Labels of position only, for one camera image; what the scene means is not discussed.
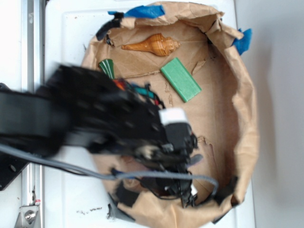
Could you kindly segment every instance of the brown paper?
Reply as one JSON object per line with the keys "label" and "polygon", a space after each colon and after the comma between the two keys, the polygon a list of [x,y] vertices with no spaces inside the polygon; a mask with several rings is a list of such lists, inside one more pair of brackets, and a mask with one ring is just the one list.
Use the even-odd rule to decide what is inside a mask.
{"label": "brown paper", "polygon": [[[152,228],[196,228],[227,213],[231,199],[241,203],[258,158],[257,102],[250,76],[235,47],[231,44],[243,34],[224,25],[222,12],[194,3],[160,2],[166,14],[157,19],[123,19],[123,28],[108,34],[115,47],[94,37],[86,51],[83,66],[94,70],[106,58],[114,61],[116,77],[127,78],[137,84],[150,82],[152,90],[167,108],[181,107],[188,116],[198,137],[203,161],[190,168],[193,174],[213,177],[220,189],[231,178],[238,177],[234,194],[221,205],[210,201],[201,206],[182,208],[180,200],[160,200],[151,192],[139,188],[136,181],[125,181],[126,188],[139,191],[132,207],[122,203],[118,208],[133,217],[137,223]],[[167,57],[149,52],[122,50],[121,45],[137,43],[149,36],[162,33],[172,37],[181,46]],[[160,68],[178,57],[202,91],[184,103],[160,73]],[[102,173],[115,166],[119,170],[134,169],[132,159],[118,156],[95,157]],[[107,190],[114,191],[116,183],[104,182]],[[194,180],[198,202],[203,201],[213,186],[203,180]]]}

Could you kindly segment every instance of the green rectangular block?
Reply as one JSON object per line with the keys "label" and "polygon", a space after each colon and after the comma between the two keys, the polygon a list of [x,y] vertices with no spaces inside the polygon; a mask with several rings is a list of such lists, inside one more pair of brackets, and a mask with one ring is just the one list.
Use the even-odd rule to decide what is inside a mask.
{"label": "green rectangular block", "polygon": [[184,102],[189,101],[201,91],[200,86],[178,58],[174,58],[163,66],[161,72]]}

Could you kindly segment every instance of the conch shell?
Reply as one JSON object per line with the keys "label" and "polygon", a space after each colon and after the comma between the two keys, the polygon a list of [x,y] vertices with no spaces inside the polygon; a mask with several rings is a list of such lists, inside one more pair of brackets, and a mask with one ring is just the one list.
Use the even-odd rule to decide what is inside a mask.
{"label": "conch shell", "polygon": [[180,42],[172,39],[171,37],[165,38],[161,33],[158,33],[148,37],[140,43],[122,45],[122,49],[149,51],[157,56],[168,56],[171,52],[175,51],[175,49],[179,48],[180,45]]}

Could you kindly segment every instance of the blue painter's tape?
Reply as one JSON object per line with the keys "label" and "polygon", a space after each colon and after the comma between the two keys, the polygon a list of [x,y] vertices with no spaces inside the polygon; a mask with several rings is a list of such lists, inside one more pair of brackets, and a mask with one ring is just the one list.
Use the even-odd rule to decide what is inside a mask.
{"label": "blue painter's tape", "polygon": [[244,37],[242,39],[235,39],[232,43],[232,45],[236,46],[237,51],[240,55],[243,54],[243,52],[249,50],[250,47],[250,41],[252,37],[252,30],[247,29],[245,32],[243,32]]}
{"label": "blue painter's tape", "polygon": [[[117,11],[109,11],[108,14],[114,15]],[[124,14],[125,17],[135,18],[158,18],[165,15],[165,10],[160,6],[138,6]]]}

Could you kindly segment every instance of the gray cable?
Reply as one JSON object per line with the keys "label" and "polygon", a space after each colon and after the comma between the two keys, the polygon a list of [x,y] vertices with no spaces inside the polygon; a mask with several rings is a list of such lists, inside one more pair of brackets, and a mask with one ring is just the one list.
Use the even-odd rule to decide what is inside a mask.
{"label": "gray cable", "polygon": [[8,155],[27,160],[32,163],[37,163],[53,168],[58,168],[61,170],[69,170],[76,171],[79,174],[84,174],[91,177],[96,177],[103,180],[115,180],[115,179],[131,179],[134,177],[153,177],[153,178],[166,178],[166,179],[179,179],[179,180],[193,180],[193,179],[201,179],[210,182],[214,185],[214,189],[212,195],[214,196],[218,190],[219,183],[211,177],[202,176],[202,175],[189,175],[185,173],[176,173],[176,172],[160,172],[160,171],[135,171],[135,172],[126,172],[126,173],[118,173],[117,175],[104,175],[94,171],[90,171],[84,169],[82,167],[71,165],[68,163],[48,160],[45,158],[40,158],[31,153],[27,153],[16,148],[0,144],[0,152],[6,153]]}
{"label": "gray cable", "polygon": [[100,174],[97,172],[93,172],[93,171],[81,168],[79,166],[68,164],[68,163],[40,158],[36,155],[30,154],[30,153],[27,153],[27,152],[24,152],[24,151],[21,151],[16,148],[6,146],[3,144],[0,144],[0,152],[12,155],[17,158],[27,160],[32,163],[41,164],[41,165],[45,165],[45,166],[49,166],[49,167],[53,167],[53,168],[73,170],[73,171],[77,171],[79,173],[83,173],[87,176],[92,176],[92,177],[96,177],[99,179],[104,179],[104,180],[115,180],[116,179],[116,177],[113,175],[103,175],[103,174]]}
{"label": "gray cable", "polygon": [[212,177],[207,177],[203,175],[189,175],[185,173],[178,173],[178,172],[159,172],[159,171],[135,171],[135,172],[125,172],[119,173],[116,175],[116,178],[119,179],[129,179],[133,177],[154,177],[154,178],[166,178],[166,179],[179,179],[179,180],[193,180],[193,179],[200,179],[210,182],[214,185],[212,196],[214,196],[219,188],[219,183]]}

